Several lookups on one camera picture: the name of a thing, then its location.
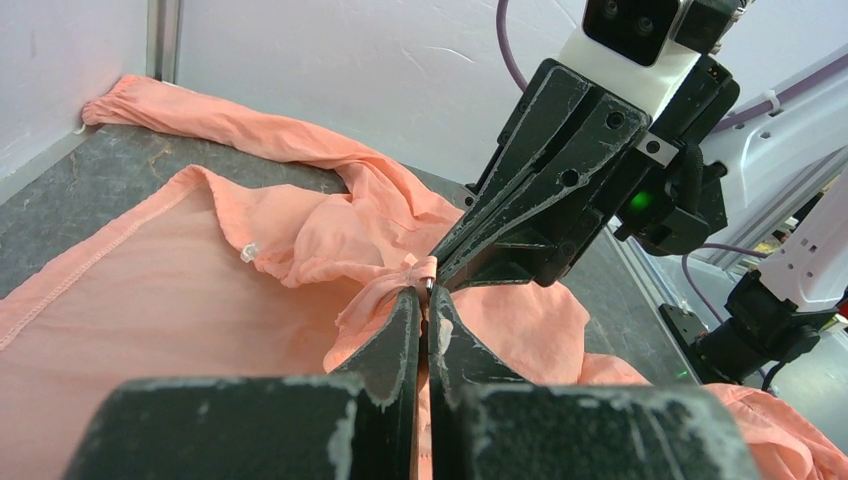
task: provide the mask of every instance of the black camera module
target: black camera module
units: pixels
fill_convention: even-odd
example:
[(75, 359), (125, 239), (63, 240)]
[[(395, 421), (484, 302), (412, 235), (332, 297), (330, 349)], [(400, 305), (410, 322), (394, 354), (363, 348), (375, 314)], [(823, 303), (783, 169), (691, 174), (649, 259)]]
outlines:
[(592, 40), (649, 67), (669, 38), (681, 0), (589, 0), (583, 31)]

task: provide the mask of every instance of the green led indicator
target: green led indicator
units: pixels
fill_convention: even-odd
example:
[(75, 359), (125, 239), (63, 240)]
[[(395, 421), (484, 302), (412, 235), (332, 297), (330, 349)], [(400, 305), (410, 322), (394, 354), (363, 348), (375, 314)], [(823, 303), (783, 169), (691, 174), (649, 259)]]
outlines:
[(635, 197), (633, 197), (633, 200), (630, 201), (630, 210), (637, 213), (641, 212), (642, 210), (648, 208), (652, 200), (653, 197), (651, 197), (650, 193), (646, 191), (639, 192), (636, 194)]

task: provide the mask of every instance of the gray table surface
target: gray table surface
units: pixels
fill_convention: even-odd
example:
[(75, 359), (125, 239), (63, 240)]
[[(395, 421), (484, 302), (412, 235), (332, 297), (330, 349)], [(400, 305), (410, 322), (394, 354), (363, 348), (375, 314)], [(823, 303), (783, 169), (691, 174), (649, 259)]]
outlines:
[[(345, 191), (332, 171), (270, 162), (203, 140), (106, 126), (0, 205), (0, 297), (189, 164), (250, 188), (292, 184)], [(460, 185), (411, 170), (454, 204), (465, 198)], [(613, 242), (605, 231), (564, 280), (592, 316), (586, 350), (618, 355), (655, 384), (679, 383), (686, 366)]]

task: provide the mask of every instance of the orange fabric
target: orange fabric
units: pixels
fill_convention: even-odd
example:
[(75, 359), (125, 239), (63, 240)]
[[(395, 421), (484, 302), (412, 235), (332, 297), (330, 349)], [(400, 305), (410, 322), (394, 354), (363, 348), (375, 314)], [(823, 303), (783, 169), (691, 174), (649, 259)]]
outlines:
[[(250, 190), (192, 166), (0, 303), (0, 465), (53, 478), (98, 403), (141, 376), (331, 370), (385, 321), (399, 288), (460, 212), (394, 161), (315, 125), (142, 77), (86, 106), (88, 124), (141, 125), (269, 160), (335, 169), (350, 194)], [(250, 264), (239, 260), (258, 247)], [(563, 286), (465, 290), (468, 327), (535, 383), (647, 383), (584, 353), (588, 314)], [(848, 460), (790, 407), (710, 386), (768, 478), (848, 478)], [(428, 418), (422, 393), (419, 411)], [(419, 472), (432, 477), (429, 426)]]

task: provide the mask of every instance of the white wall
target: white wall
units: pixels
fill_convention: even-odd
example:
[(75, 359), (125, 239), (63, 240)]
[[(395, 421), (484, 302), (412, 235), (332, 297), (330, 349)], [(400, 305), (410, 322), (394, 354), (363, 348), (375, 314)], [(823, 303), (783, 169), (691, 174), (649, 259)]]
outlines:
[(143, 74), (145, 0), (0, 1), (0, 179), (81, 125), (86, 101)]
[[(324, 125), (453, 180), (476, 180), (519, 96), (497, 48), (496, 0), (184, 2), (179, 84)], [(761, 0), (729, 34), (721, 59), (743, 100), (848, 40), (848, 2), (806, 3)], [(526, 76), (557, 55), (584, 5), (511, 2)]]

